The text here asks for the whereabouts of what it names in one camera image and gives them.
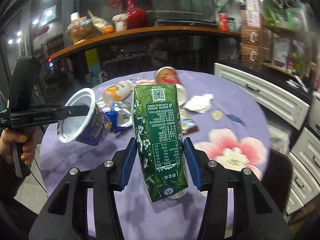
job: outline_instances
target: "orange juice bottle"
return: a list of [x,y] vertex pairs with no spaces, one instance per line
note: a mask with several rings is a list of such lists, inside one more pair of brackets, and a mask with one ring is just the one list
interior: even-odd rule
[[102,100],[107,106],[111,107],[114,101],[121,101],[129,95],[131,88],[131,80],[120,81],[103,92]]

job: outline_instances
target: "blue gripper pad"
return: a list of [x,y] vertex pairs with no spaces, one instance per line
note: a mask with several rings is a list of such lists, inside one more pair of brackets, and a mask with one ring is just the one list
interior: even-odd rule
[[188,163],[193,184],[197,187],[198,190],[201,190],[203,185],[201,180],[202,175],[201,175],[200,163],[198,163],[198,160],[196,157],[196,150],[189,137],[185,138],[183,142],[183,148],[184,148],[184,155]]
[[127,156],[125,157],[125,160],[121,166],[121,176],[119,182],[119,187],[121,190],[124,190],[124,187],[128,185],[137,150],[137,140],[135,138],[131,138],[125,150],[127,152]]

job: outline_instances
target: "yogurt cup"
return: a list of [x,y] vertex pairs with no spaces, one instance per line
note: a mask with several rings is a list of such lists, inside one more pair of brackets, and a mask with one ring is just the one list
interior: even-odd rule
[[78,141],[88,145],[98,145],[108,134],[111,123],[109,118],[95,103],[92,89],[84,88],[76,92],[66,106],[87,105],[87,116],[72,116],[58,123],[58,137],[63,143]]
[[116,32],[124,31],[127,29],[128,16],[125,13],[113,16],[112,20],[115,23]]

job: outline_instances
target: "finger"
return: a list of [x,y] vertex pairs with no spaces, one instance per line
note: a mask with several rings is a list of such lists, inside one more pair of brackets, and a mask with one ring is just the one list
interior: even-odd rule
[[1,135],[1,140],[6,145],[9,145],[13,142],[24,143],[27,141],[27,139],[28,139],[28,136],[25,135],[23,132],[8,129],[8,128],[5,129]]
[[33,159],[35,158],[36,152],[25,152],[21,156],[24,156],[24,163],[26,165],[29,165],[33,162]]
[[30,140],[30,141],[27,141],[22,146],[22,151],[24,153],[26,153],[26,152],[34,152],[36,150],[36,147],[37,147],[36,140]]

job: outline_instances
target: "hand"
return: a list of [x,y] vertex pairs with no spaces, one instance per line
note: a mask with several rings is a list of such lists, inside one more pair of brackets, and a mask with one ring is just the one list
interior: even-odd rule
[[36,130],[34,129],[32,131],[31,138],[28,138],[27,135],[24,135],[20,131],[12,130],[9,128],[3,130],[0,137],[0,155],[9,164],[13,164],[11,143],[23,144],[23,154],[21,155],[21,159],[24,159],[24,163],[26,165],[31,164],[33,159],[35,158],[37,147]]

